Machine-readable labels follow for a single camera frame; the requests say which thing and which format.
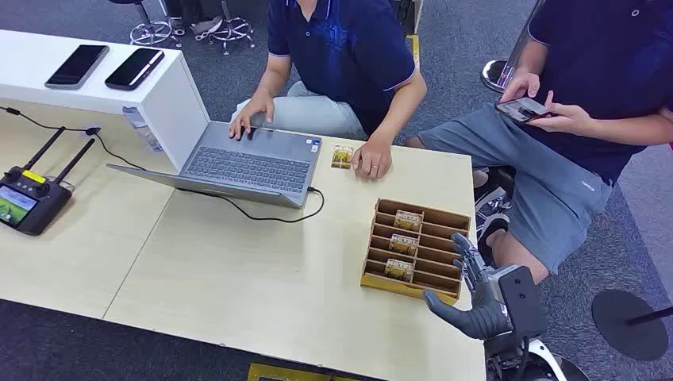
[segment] card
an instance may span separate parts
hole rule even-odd
[[[393,226],[418,233],[421,231],[421,222],[423,222],[422,214],[398,210],[397,214],[395,214],[395,222],[393,223]]]
[[[353,147],[346,147],[344,145],[334,146],[334,153],[332,154],[332,168],[351,169],[352,160]]]
[[[408,256],[415,256],[418,249],[418,238],[403,236],[402,234],[393,234],[390,239],[388,250],[399,252]]]
[[[413,274],[413,264],[403,260],[389,259],[383,274],[388,278],[409,282]]]

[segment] wooden tray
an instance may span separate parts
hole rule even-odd
[[[423,222],[420,232],[395,228],[393,224],[398,210],[421,214]],[[360,285],[414,298],[423,298],[423,291],[431,290],[442,301],[454,304],[460,296],[463,273],[453,265],[460,255],[456,254],[456,244],[451,241],[451,235],[462,233],[466,236],[470,222],[468,216],[380,198],[371,223]],[[415,255],[390,251],[393,234],[418,238],[420,244]],[[391,258],[413,264],[409,282],[384,275],[386,262]]]

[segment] person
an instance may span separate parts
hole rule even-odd
[[[407,145],[516,169],[513,207],[489,217],[479,251],[539,283],[584,242],[631,155],[673,140],[673,2],[547,0],[529,34],[500,101],[527,94],[555,116],[517,125],[485,105]],[[494,188],[483,172],[475,185],[476,198]]]
[[[222,16],[207,17],[203,13],[201,0],[165,1],[171,26],[178,36],[185,34],[184,25],[187,24],[194,34],[194,39],[200,41],[216,32],[222,25]]]
[[[268,16],[266,70],[232,115],[230,137],[240,139],[253,126],[368,137],[353,167],[359,176],[383,177],[393,139],[427,91],[390,3],[269,0]],[[292,63],[301,81],[277,97]]]

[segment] laptop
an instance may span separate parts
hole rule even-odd
[[[107,167],[174,187],[301,209],[322,139],[271,129],[229,138],[229,124],[212,121],[179,175]]]

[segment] robotic arm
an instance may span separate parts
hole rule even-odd
[[[425,292],[430,310],[460,332],[484,341],[489,371],[502,381],[566,381],[554,356],[538,337],[547,322],[527,267],[493,268],[461,234],[453,234],[463,256],[463,275],[472,294],[472,310],[461,311]]]

